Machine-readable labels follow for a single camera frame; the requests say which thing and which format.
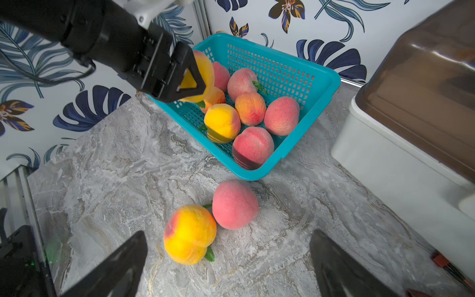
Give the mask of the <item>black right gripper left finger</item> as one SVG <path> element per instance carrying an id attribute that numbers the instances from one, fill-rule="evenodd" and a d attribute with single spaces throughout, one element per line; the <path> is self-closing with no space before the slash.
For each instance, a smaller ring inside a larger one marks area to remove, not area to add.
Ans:
<path id="1" fill-rule="evenodd" d="M 134 297 L 139 289 L 148 253 L 144 231 L 133 234 L 65 297 Z"/>

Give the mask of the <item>yellow red peach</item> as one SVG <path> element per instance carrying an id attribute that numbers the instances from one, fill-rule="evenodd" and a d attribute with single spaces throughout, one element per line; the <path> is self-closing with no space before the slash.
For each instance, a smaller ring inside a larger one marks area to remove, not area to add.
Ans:
<path id="1" fill-rule="evenodd" d="M 204 125 L 208 138 L 218 144 L 233 141 L 241 131 L 238 112 L 225 103 L 213 105 L 207 110 Z"/>
<path id="2" fill-rule="evenodd" d="M 237 97 L 235 109 L 242 124 L 257 126 L 264 120 L 267 107 L 260 94 L 257 92 L 246 92 Z"/>

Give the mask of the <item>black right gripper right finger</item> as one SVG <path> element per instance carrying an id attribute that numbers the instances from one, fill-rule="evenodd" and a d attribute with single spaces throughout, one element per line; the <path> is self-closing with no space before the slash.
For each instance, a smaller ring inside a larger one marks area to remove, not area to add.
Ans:
<path id="1" fill-rule="evenodd" d="M 309 248 L 323 297 L 397 296 L 322 230 L 313 231 Z"/>

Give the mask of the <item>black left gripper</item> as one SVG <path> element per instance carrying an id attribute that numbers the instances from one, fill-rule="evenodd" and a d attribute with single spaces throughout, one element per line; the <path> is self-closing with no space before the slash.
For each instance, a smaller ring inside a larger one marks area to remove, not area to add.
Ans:
<path id="1" fill-rule="evenodd" d="M 142 28 L 114 1 L 73 1 L 67 21 L 63 46 L 80 64 L 104 64 L 164 103 L 204 100 L 206 83 L 193 49 L 182 42 L 173 46 L 172 35 L 159 25 Z"/>

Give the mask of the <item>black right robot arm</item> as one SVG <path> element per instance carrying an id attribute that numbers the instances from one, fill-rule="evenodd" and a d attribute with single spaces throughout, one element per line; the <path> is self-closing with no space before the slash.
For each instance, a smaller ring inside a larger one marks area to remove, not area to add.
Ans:
<path id="1" fill-rule="evenodd" d="M 54 297 L 48 260 L 30 225 L 10 236 L 1 229 L 1 296 Z M 310 255 L 323 297 L 394 297 L 396 293 L 367 271 L 322 230 L 313 231 Z M 147 241 L 138 231 L 82 280 L 67 297 L 134 297 L 145 260 Z"/>

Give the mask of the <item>pink peach top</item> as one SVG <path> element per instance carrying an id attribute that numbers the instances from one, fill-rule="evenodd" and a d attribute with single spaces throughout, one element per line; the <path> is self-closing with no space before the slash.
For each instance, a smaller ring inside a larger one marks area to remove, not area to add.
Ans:
<path id="1" fill-rule="evenodd" d="M 214 193 L 212 213 L 221 227 L 238 230 L 251 223 L 258 215 L 257 196 L 242 181 L 225 181 Z"/>

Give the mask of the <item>teal plastic basket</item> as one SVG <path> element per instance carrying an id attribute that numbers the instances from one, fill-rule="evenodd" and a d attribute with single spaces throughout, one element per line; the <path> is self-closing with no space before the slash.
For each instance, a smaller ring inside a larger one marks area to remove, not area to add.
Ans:
<path id="1" fill-rule="evenodd" d="M 291 152 L 331 102 L 341 84 L 340 76 L 332 69 L 226 33 L 212 35 L 197 44 L 195 50 L 226 66 L 230 73 L 240 68 L 253 70 L 265 89 L 263 98 L 267 104 L 279 97 L 290 97 L 301 108 L 299 124 L 290 135 L 273 136 L 275 151 L 270 158 L 260 168 L 247 170 L 235 162 L 230 143 L 216 144 L 207 137 L 205 115 L 196 104 L 180 101 L 156 103 L 227 169 L 246 181 L 262 179 Z"/>

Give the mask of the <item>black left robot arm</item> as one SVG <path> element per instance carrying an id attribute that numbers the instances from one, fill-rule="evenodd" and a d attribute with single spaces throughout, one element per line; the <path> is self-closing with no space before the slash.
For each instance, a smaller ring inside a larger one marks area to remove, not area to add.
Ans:
<path id="1" fill-rule="evenodd" d="M 1 1 L 1 21 L 59 42 L 81 65 L 116 71 L 136 90 L 172 103 L 205 93 L 194 52 L 152 22 L 172 1 Z"/>

